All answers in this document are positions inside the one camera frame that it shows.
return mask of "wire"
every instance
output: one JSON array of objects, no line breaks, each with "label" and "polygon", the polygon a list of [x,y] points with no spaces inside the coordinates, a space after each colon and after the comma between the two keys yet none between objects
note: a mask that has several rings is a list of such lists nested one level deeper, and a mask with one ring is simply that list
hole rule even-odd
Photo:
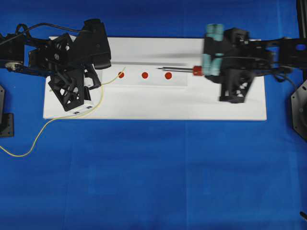
[{"label": "wire", "polygon": [[240,56],[216,56],[216,58],[239,58],[239,59],[253,59],[253,60],[261,60],[270,63],[268,60],[259,57],[240,57]]},{"label": "wire", "polygon": [[74,30],[74,29],[70,29],[70,28],[67,28],[67,27],[63,27],[63,26],[59,26],[59,25],[54,25],[54,24],[50,24],[50,23],[39,23],[39,24],[36,24],[36,25],[33,25],[33,26],[29,27],[28,29],[22,31],[20,34],[14,36],[14,37],[11,37],[11,38],[3,41],[3,42],[0,42],[0,46],[5,44],[5,43],[7,43],[7,42],[9,42],[9,41],[11,41],[11,40],[13,40],[13,39],[16,39],[16,38],[22,36],[23,34],[29,32],[30,30],[33,30],[33,29],[35,29],[35,28],[37,28],[39,26],[43,26],[43,25],[54,27],[54,28],[58,28],[58,29],[61,29],[61,30],[67,30],[67,31],[71,31],[71,32],[78,32],[78,33],[80,33],[80,32],[91,32],[89,30]]},{"label": "wire", "polygon": [[91,110],[89,110],[89,111],[87,111],[87,112],[85,112],[85,113],[83,113],[83,114],[81,114],[81,115],[63,116],[63,117],[54,118],[54,119],[48,121],[48,122],[41,128],[41,130],[39,131],[38,135],[37,135],[36,138],[34,139],[34,142],[33,142],[32,146],[31,146],[30,150],[29,150],[28,152],[26,152],[25,154],[22,154],[22,155],[15,155],[15,154],[9,152],[8,150],[6,150],[3,146],[0,146],[0,149],[2,149],[4,152],[6,152],[7,154],[9,154],[9,155],[12,156],[12,157],[25,157],[25,156],[27,156],[28,154],[30,154],[30,153],[33,151],[33,149],[34,149],[34,147],[35,147],[35,145],[36,145],[36,143],[37,143],[38,138],[41,136],[41,134],[43,133],[43,131],[45,130],[45,128],[47,127],[47,125],[49,125],[51,122],[54,122],[54,121],[56,121],[56,120],[64,120],[64,119],[76,119],[76,118],[79,118],[79,117],[82,117],[82,116],[91,114],[95,109],[97,109],[97,108],[101,105],[102,100],[103,100],[103,98],[104,98],[103,86],[104,86],[104,85],[107,85],[107,84],[110,84],[110,83],[112,83],[113,81],[115,81],[115,80],[119,77],[119,75],[121,75],[121,74],[124,72],[125,68],[124,68],[120,73],[118,73],[118,75],[117,75],[113,80],[101,84],[101,97],[100,97],[99,103],[98,103],[94,108],[92,108]]}]

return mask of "black mount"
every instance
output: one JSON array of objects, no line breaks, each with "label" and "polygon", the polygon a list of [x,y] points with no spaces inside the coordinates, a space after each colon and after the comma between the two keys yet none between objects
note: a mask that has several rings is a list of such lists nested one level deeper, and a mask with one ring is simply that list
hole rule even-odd
[{"label": "black mount", "polygon": [[3,113],[5,90],[0,86],[0,138],[14,136],[14,117],[13,114]]}]

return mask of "black bracket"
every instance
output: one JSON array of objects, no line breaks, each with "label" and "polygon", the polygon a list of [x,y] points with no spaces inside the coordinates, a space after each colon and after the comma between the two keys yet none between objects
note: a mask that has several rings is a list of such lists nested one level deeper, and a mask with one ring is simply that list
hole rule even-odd
[{"label": "black bracket", "polygon": [[[307,118],[307,80],[291,95],[292,104],[292,122],[294,130],[307,141],[307,128],[303,124],[302,117]],[[301,115],[299,109],[303,106],[304,114]]]},{"label": "black bracket", "polygon": [[14,116],[13,114],[4,114],[4,95],[5,90],[0,86],[0,138],[14,136]]}]

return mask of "black cable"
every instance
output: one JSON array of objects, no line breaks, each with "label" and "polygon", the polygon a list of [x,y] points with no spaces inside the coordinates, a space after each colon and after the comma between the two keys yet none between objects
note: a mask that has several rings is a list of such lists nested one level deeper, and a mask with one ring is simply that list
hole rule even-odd
[{"label": "black cable", "polygon": [[257,59],[257,60],[262,60],[265,62],[270,63],[268,60],[264,59],[264,58],[259,58],[259,57],[240,57],[240,56],[215,56],[216,58],[239,58],[239,59]]},{"label": "black cable", "polygon": [[43,25],[54,27],[54,28],[58,28],[58,29],[61,29],[61,30],[67,30],[67,31],[71,31],[71,32],[78,32],[78,33],[80,33],[80,32],[91,32],[89,30],[74,30],[74,29],[70,29],[70,28],[67,28],[67,27],[63,27],[63,26],[59,26],[59,25],[54,25],[54,24],[50,24],[50,23],[39,23],[39,24],[36,24],[36,25],[33,25],[33,26],[29,27],[28,29],[22,31],[20,34],[14,36],[14,37],[11,37],[11,38],[3,41],[3,42],[0,42],[0,46],[5,44],[5,43],[7,43],[7,42],[9,42],[9,41],[11,41],[11,40],[13,40],[13,39],[16,39],[16,38],[22,36],[23,34],[29,32],[30,30],[33,30],[33,29],[35,29],[35,28],[37,28],[39,26],[43,26]]}]

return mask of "metal rod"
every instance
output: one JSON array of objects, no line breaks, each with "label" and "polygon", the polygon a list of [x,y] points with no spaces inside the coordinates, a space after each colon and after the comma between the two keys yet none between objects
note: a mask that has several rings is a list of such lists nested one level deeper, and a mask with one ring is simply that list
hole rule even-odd
[{"label": "metal rod", "polygon": [[173,72],[186,72],[186,73],[192,73],[193,69],[191,68],[177,68],[177,67],[162,67],[158,68],[162,71],[173,71]]}]

